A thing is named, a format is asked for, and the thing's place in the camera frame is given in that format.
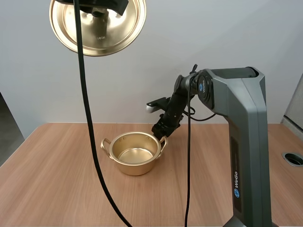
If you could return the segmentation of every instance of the wooden table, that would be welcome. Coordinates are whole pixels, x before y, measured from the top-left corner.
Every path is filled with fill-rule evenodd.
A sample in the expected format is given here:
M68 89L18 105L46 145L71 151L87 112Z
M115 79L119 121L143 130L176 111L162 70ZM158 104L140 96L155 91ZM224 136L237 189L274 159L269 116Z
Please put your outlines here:
M186 207L187 126L169 137L156 167L143 176L122 174L99 147L149 124L95 124L98 155L116 204L134 226L182 226ZM303 226L303 167L282 152L303 154L303 143L283 125L269 126L272 217L279 226ZM222 226L232 216L228 126L192 126L188 224ZM0 167L0 226L123 226L95 171L86 124L38 127Z

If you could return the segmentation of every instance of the pot handle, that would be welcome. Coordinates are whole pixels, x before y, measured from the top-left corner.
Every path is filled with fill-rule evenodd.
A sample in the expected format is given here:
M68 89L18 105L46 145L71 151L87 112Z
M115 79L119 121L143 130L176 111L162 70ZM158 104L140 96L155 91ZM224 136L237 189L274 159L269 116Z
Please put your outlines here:
M163 136L163 137L162 137L162 139L160 140L160 144L163 143L163 142L164 142L164 145L163 145L163 147L161 147L161 152L160 152L160 154L158 155L157 158L160 158L160 156L161 156L162 153L163 153L164 148L165 148L166 145L168 144L168 142L167 142L167 137L166 137L166 136Z
M104 143L108 143L109 145L111 144L111 141L109 141L109 139L106 139L106 138L104 138L103 140L102 140L102 142L101 142L101 148L102 148L102 150L104 150L104 152L107 154L107 156L110 158L110 159L113 159L112 157L111 157L111 155L109 154L109 151L108 150L106 150L106 148L105 148L105 146L104 146Z

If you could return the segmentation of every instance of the black wire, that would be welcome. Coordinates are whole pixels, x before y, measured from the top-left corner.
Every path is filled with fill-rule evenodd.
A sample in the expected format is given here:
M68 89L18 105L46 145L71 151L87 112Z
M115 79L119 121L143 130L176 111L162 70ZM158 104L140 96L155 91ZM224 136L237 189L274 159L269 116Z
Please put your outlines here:
M98 155L97 155L97 149L96 149L96 143L95 143L95 136L94 136L94 128L93 128L93 122L90 114L89 109L89 98L87 94L87 88L86 88L86 81L85 81L85 69L84 69L84 57L83 57L83 45L82 45L82 34L81 34L81 20L80 20L80 5L79 0L74 0L74 8L75 8L75 21L76 21L76 32L77 32L77 47L78 47L78 59L79 59L79 69L80 69L80 80L81 80L81 89L82 89L82 95L83 95L83 102L85 107L85 114L87 118L87 125L89 128L89 138L90 138L90 145L91 150L93 154L94 164L95 168L100 180L100 183L102 185L103 191L112 205L113 209L119 216L119 218L128 226L132 227L132 225L125 219L125 217L121 214L118 207L116 206L113 198L111 197L107 186L105 184L101 168L98 161Z
M207 118L204 118L204 119L196 119L196 118L193 118L192 116L190 117L190 119L192 119L192 120L194 120L194 121L196 121L196 122L204 122L204 121L207 121L207 120L209 120L209 119L211 119L211 118L213 118L213 117L215 117L216 116L216 114L213 114L213 115L211 115L211 116L209 116L209 117L207 117Z
M196 110L193 107L190 107L190 109L193 111L193 112L190 112L190 115L194 115L196 113Z
M194 115L196 113L196 110L193 107L190 107L190 109L193 111L193 112L190 113L190 115ZM188 116L188 112L187 111L183 111L183 113ZM210 117L207 117L207 118L204 118L204 119L196 119L196 118L193 118L192 116L190 116L190 119L194 120L196 122L204 122L204 121L207 121L207 120L209 120L209 119L211 119L211 118L213 118L215 116L216 116L216 114L213 114Z
M190 88L194 78L189 80L189 88L187 95L187 202L185 211L184 227L187 227L188 211L189 211L189 199L190 199Z

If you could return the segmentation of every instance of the aluminum pot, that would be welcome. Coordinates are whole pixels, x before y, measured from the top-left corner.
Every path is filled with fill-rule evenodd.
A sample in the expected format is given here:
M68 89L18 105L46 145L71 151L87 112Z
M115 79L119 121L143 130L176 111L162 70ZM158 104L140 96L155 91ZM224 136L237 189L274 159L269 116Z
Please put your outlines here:
M109 144L108 150L105 148L105 143ZM112 142L108 139L103 139L101 142L101 148L116 162L119 170L132 176L149 172L166 145L166 137L159 141L144 132L128 132L116 137Z

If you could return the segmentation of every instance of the pot rim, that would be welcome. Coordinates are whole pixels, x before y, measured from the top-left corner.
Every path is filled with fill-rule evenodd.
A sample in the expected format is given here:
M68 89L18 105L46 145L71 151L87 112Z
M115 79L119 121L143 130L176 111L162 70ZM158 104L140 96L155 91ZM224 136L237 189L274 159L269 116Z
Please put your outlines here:
M123 162L123 161L120 161L113 153L113 145L114 143L120 139L121 137L123 136L126 136L126 135L129 135L129 134L143 134L143 135L146 135L150 138L152 138L156 143L157 143L157 153L150 159L148 159L147 161L145 162L140 162L140 163L127 163L127 162ZM126 132L126 133L123 133L119 136L117 136L116 138L113 139L113 141L110 143L110 146L109 146L109 155L112 157L112 159L114 161L116 161L117 163L120 163L124 166L142 166L142 165L145 165L147 163L150 163L152 162L153 160L155 160L159 154L161 153L161 144L160 144L160 141L153 135L151 134L148 134L148 133L145 133L145 132L141 132L141 131L131 131L131 132Z

